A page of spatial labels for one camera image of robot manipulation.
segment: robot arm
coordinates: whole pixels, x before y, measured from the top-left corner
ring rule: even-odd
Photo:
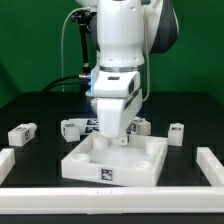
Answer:
[[[170,0],[77,1],[83,6],[97,5],[93,38],[100,57],[92,81],[92,105],[101,135],[120,138],[142,106],[143,51],[165,52],[173,45],[178,34],[175,13]],[[174,16],[167,17],[167,11]]]

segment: black cable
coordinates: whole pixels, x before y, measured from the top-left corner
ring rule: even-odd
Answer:
[[[69,80],[69,79],[78,79],[79,76],[78,75],[70,75],[70,76],[66,76],[66,77],[63,77],[63,78],[60,78],[60,79],[56,79],[55,81],[51,82],[50,84],[48,84],[43,90],[42,92],[48,92],[48,89],[51,88],[51,86],[59,83],[59,82],[62,82],[62,81],[65,81],[65,80]]]
[[[74,83],[74,82],[70,82],[70,83],[57,83],[52,85],[51,87],[49,87],[48,89],[46,89],[46,93],[50,92],[51,89],[57,87],[57,86],[69,86],[69,85],[79,85],[79,83]]]

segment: white foam block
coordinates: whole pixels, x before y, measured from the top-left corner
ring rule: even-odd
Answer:
[[[0,152],[0,185],[15,165],[14,149],[2,149]]]
[[[132,135],[151,135],[151,123],[145,118],[135,117],[130,125]]]
[[[196,161],[212,186],[224,186],[224,167],[209,148],[198,147]]]
[[[80,141],[79,127],[72,121],[61,122],[61,134],[66,142]]]
[[[223,187],[0,188],[0,214],[224,212]]]
[[[37,126],[33,123],[21,124],[8,133],[10,146],[24,146],[35,137]]]
[[[79,127],[80,135],[90,135],[93,131],[99,131],[97,118],[69,119],[70,121]]]
[[[168,145],[182,146],[183,138],[184,125],[180,123],[170,124],[170,128],[168,131]]]

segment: black tabletop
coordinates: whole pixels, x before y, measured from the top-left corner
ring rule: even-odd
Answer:
[[[138,114],[152,123],[152,136],[167,137],[170,123],[184,124],[182,147],[168,147],[159,186],[209,186],[196,164],[196,149],[209,147],[224,158],[224,107],[201,93],[153,93]],[[15,147],[16,165],[4,187],[105,187],[109,185],[61,177],[60,161],[78,143],[66,143],[60,122],[95,117],[78,93],[26,93],[0,109],[0,150],[8,147],[8,131],[22,123],[37,124],[36,137]],[[224,214],[20,215],[0,216],[0,223],[223,223]]]

